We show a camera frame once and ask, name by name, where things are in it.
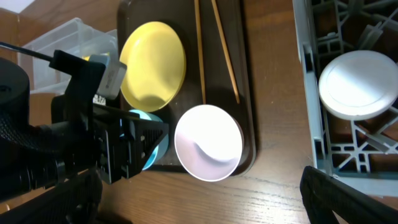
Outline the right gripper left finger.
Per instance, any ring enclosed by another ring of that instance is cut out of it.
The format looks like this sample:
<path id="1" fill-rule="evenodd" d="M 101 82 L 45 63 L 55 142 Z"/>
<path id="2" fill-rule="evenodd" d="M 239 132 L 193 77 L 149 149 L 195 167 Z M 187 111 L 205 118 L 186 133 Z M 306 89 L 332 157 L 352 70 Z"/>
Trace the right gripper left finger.
<path id="1" fill-rule="evenodd" d="M 97 172 L 88 170 L 1 214 L 1 223 L 94 223 L 102 189 Z"/>

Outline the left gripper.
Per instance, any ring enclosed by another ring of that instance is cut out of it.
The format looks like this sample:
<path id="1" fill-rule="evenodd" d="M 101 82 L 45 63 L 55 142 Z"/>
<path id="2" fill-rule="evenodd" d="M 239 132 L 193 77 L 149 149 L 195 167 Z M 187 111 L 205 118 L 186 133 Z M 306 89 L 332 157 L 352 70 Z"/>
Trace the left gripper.
<path id="1" fill-rule="evenodd" d="M 105 65 L 55 50 L 50 68 L 71 77 L 64 94 L 55 97 L 51 104 L 52 132 L 58 138 L 57 159 L 64 162 L 66 175 L 95 167 L 104 182 L 113 184 L 122 176 L 129 179 L 141 173 L 156 146 L 169 133 L 169 125 L 123 119 L 124 136 L 119 141 L 122 111 L 93 103 Z"/>

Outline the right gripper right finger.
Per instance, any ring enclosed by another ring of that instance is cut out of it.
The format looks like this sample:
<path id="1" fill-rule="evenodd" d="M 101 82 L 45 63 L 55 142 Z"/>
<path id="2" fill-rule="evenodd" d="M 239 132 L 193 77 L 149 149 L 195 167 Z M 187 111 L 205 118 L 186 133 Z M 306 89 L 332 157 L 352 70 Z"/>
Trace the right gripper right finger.
<path id="1" fill-rule="evenodd" d="M 311 223 L 397 223 L 397 210 L 339 180 L 306 166 L 300 181 L 303 205 Z"/>

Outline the light blue bowl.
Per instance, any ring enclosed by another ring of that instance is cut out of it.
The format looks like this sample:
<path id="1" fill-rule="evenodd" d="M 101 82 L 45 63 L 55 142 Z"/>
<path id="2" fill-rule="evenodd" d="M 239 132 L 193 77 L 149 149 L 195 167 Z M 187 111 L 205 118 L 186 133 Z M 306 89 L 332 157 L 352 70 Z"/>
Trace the light blue bowl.
<path id="1" fill-rule="evenodd" d="M 141 110 L 130 110 L 130 111 L 123 111 L 122 112 L 122 117 L 120 121 L 120 125 L 122 125 L 122 120 L 127 119 L 127 120 L 132 120 L 132 119 L 145 119 L 145 120 L 150 120 L 150 121 L 160 121 L 163 122 L 158 116 L 154 114 L 150 114 L 147 112 L 143 112 Z M 120 134 L 120 140 L 124 136 L 123 131 L 121 129 L 121 134 Z M 167 152 L 167 149 L 169 147 L 169 134 L 166 135 L 166 137 L 159 143 L 159 145 L 156 146 L 154 149 L 152 155 L 150 156 L 149 160 L 146 162 L 144 165 L 143 170 L 147 170 L 150 168 L 155 162 L 157 162 L 159 159 L 163 157 L 163 155 Z"/>

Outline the pink bowl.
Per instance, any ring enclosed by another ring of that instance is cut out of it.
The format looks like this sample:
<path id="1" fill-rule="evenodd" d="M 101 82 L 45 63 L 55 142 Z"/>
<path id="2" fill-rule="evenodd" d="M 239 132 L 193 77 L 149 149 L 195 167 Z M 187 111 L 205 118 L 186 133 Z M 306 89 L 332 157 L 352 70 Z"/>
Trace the pink bowl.
<path id="1" fill-rule="evenodd" d="M 183 168 L 196 179 L 217 182 L 231 176 L 242 158 L 239 123 L 214 105 L 198 105 L 179 119 L 174 146 Z"/>

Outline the wooden chopstick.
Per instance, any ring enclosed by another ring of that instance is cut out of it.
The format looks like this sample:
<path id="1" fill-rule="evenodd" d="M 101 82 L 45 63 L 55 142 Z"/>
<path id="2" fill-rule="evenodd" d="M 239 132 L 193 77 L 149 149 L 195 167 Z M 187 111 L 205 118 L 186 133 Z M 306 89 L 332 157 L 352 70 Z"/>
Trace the wooden chopstick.
<path id="1" fill-rule="evenodd" d="M 238 91 L 238 87 L 237 87 L 237 84 L 236 84 L 236 79 L 235 79 L 235 76 L 234 76 L 233 66 L 232 66 L 232 63 L 231 63 L 230 56 L 229 56 L 228 46 L 227 46 L 226 39 L 225 39 L 225 36 L 224 36 L 223 26 L 222 26 L 222 23 L 221 23 L 221 17 L 220 17 L 219 11 L 218 11 L 218 6 L 217 6 L 217 3 L 216 3 L 216 0 L 211 0 L 211 4 L 212 4 L 212 7 L 213 7 L 213 12 L 214 12 L 214 15 L 215 15 L 215 20 L 216 20 L 216 25 L 218 27 L 218 33 L 219 33 L 219 36 L 220 36 L 220 41 L 221 41 L 221 45 L 222 45 L 222 48 L 223 48 L 223 53 L 224 53 L 226 65 L 227 65 L 227 68 L 228 68 L 228 73 L 229 73 L 229 77 L 230 77 L 230 80 L 231 80 L 231 84 L 232 84 L 232 87 L 233 87 L 235 99 L 236 99 L 237 104 L 240 104 L 239 91 Z"/>
<path id="2" fill-rule="evenodd" d="M 195 22 L 197 28 L 198 64 L 200 70 L 201 94 L 202 94 L 203 104 L 205 104 L 206 88 L 205 88 L 205 74 L 204 74 L 203 49 L 202 49 L 202 38 L 201 38 L 200 1 L 194 0 L 194 5 L 195 5 Z"/>

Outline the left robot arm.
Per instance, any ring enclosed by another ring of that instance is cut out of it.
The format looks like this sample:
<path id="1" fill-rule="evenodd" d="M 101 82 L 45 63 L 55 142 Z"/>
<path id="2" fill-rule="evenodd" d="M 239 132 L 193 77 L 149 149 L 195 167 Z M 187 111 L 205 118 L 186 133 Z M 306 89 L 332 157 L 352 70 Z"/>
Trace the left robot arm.
<path id="1" fill-rule="evenodd" d="M 71 79 L 52 100 L 52 123 L 32 126 L 29 77 L 1 60 L 1 200 L 53 187 L 87 169 L 108 184 L 139 174 L 168 135 L 168 124 L 93 102 L 107 68 L 104 55 L 85 60 L 56 50 L 35 57 Z"/>

